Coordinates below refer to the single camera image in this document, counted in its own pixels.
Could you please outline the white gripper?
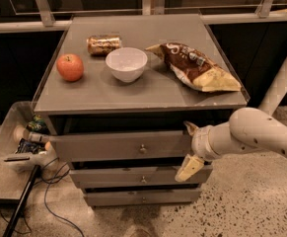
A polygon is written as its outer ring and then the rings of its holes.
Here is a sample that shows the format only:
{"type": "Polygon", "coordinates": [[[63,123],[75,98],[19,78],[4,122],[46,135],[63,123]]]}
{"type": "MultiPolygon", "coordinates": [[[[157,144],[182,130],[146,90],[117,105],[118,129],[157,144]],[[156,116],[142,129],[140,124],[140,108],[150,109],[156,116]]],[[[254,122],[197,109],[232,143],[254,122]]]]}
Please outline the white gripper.
{"type": "Polygon", "coordinates": [[[196,174],[203,168],[204,161],[211,162],[221,158],[221,156],[214,151],[209,141],[209,132],[213,129],[212,125],[198,127],[187,120],[183,124],[188,134],[192,137],[191,149],[195,155],[187,154],[184,157],[175,175],[177,182],[184,182],[196,174]]]}

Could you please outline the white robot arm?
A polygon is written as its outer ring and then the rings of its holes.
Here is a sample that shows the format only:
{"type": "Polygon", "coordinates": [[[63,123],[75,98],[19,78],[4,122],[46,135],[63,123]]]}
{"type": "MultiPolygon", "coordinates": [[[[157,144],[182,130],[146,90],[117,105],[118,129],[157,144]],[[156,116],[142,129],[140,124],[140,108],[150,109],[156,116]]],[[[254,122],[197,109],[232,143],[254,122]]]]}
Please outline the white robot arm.
{"type": "Polygon", "coordinates": [[[259,149],[287,158],[287,126],[273,114],[287,93],[287,57],[258,108],[241,108],[229,120],[212,126],[197,127],[187,122],[192,152],[185,156],[175,180],[184,182],[199,172],[205,162],[227,154],[248,154],[259,149]]]}

